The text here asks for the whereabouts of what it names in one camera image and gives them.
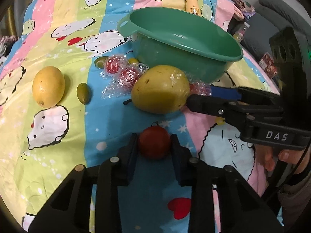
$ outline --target colorful striped bedsheet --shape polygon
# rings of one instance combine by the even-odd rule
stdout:
[[[47,198],[74,166],[102,163],[128,143],[131,133],[141,132],[154,121],[176,133],[181,145],[188,147],[193,155],[202,156],[206,151],[217,158],[216,151],[221,148],[228,157],[219,158],[215,165],[222,167],[232,160],[251,186],[260,195],[263,193],[266,182],[263,167],[254,158],[251,145],[237,138],[234,127],[215,117],[192,113],[185,107],[158,116],[132,105],[124,106],[124,97],[101,98],[109,80],[100,76],[94,60],[118,53],[133,56],[130,39],[118,33],[116,24],[128,12],[146,6],[184,10],[185,2],[34,0],[28,7],[23,35],[0,68],[0,194],[24,229],[28,229]],[[234,13],[231,3],[199,0],[199,6],[207,20],[227,30]],[[66,89],[56,107],[44,110],[32,99],[31,86],[35,74],[49,65],[63,72]],[[88,105],[82,105],[76,96],[76,87],[82,82],[92,91]],[[213,84],[277,92],[246,52],[241,61],[234,63]],[[225,140],[220,141],[221,133]],[[190,192],[190,188],[178,186],[169,158],[149,162],[139,157],[133,182],[127,188],[119,188],[123,231],[187,232],[189,213],[172,209],[172,204],[178,204],[176,208],[187,207]],[[219,232],[217,199],[214,202],[216,232]],[[93,219],[92,203],[91,232]]]

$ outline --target human hand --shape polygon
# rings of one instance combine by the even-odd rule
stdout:
[[[267,171],[272,171],[275,167],[272,147],[256,144],[255,149],[256,149],[255,155],[259,164],[263,165],[263,167]],[[279,160],[284,161],[286,163],[296,165],[303,153],[304,151],[282,150],[280,151],[278,158]],[[297,170],[295,171],[295,174],[301,173],[308,165],[309,160],[310,160],[310,149],[308,149],[308,152],[306,153],[304,159],[302,160]]]

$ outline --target small bottle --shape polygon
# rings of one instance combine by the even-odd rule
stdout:
[[[237,41],[237,42],[241,42],[244,38],[244,34],[245,31],[249,28],[249,24],[244,22],[244,24],[240,27],[240,29],[238,29],[235,34],[233,35],[233,38]]]
[[[186,0],[186,11],[201,17],[202,14],[198,1],[199,0]]]

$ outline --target green plastic bowl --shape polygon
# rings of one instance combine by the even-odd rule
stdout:
[[[230,34],[182,10],[134,10],[118,22],[117,29],[122,36],[131,36],[133,53],[140,62],[149,67],[172,65],[208,83],[243,58],[240,45]]]

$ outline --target white star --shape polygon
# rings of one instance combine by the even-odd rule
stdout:
[[[161,126],[161,127],[163,127],[163,128],[165,128],[165,127],[169,127],[169,124],[171,123],[172,121],[162,121],[162,122],[160,122],[159,123],[159,125]]]
[[[180,128],[178,129],[178,131],[180,131],[180,133],[183,133],[183,132],[186,132],[186,129],[187,129],[186,125],[183,125],[183,126],[180,125]]]
[[[193,147],[190,147],[190,145],[189,145],[189,143],[187,143],[186,145],[185,145],[185,147],[187,147],[189,150],[191,150]]]

